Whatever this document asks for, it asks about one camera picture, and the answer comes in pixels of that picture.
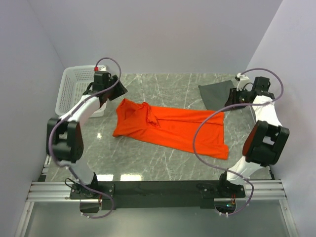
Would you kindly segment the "orange t shirt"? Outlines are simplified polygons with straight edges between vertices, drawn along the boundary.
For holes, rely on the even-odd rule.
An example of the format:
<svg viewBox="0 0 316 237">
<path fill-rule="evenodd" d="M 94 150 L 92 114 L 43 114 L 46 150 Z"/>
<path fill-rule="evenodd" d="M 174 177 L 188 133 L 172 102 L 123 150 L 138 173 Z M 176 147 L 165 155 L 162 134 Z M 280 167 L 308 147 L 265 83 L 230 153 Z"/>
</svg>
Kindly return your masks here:
<svg viewBox="0 0 316 237">
<path fill-rule="evenodd" d="M 116 109 L 114 137 L 129 137 L 189 153 L 227 160 L 224 113 L 159 107 L 123 99 Z"/>
</svg>

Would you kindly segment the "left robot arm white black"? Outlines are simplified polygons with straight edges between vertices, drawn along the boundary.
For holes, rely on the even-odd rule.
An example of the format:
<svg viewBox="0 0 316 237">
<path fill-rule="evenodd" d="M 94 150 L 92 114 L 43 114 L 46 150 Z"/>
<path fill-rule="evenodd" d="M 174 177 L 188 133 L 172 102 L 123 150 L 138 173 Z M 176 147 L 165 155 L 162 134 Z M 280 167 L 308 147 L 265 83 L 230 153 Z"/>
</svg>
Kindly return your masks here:
<svg viewBox="0 0 316 237">
<path fill-rule="evenodd" d="M 69 170 L 74 177 L 74 191 L 86 198 L 94 198 L 101 192 L 96 174 L 87 163 L 80 161 L 84 150 L 81 128 L 107 101 L 117 99 L 126 92 L 120 75 L 95 71 L 93 81 L 79 102 L 64 115 L 47 122 L 47 154 L 58 167 Z"/>
</svg>

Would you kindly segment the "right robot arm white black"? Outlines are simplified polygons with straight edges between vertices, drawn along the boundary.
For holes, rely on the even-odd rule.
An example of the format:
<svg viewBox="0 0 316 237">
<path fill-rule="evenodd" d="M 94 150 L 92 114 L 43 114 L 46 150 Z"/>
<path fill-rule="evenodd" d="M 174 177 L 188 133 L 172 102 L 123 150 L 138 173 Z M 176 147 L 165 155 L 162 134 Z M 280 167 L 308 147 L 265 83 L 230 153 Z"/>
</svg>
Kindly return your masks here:
<svg viewBox="0 0 316 237">
<path fill-rule="evenodd" d="M 269 78 L 256 77 L 250 91 L 246 89 L 251 83 L 247 76 L 238 74 L 236 80 L 237 87 L 230 90 L 226 105 L 235 109 L 238 103 L 250 103 L 255 125 L 243 145 L 242 157 L 219 178 L 217 193 L 222 197 L 239 195 L 246 178 L 261 168 L 276 164 L 290 134 L 278 120 L 273 102 L 275 96 L 269 92 Z"/>
</svg>

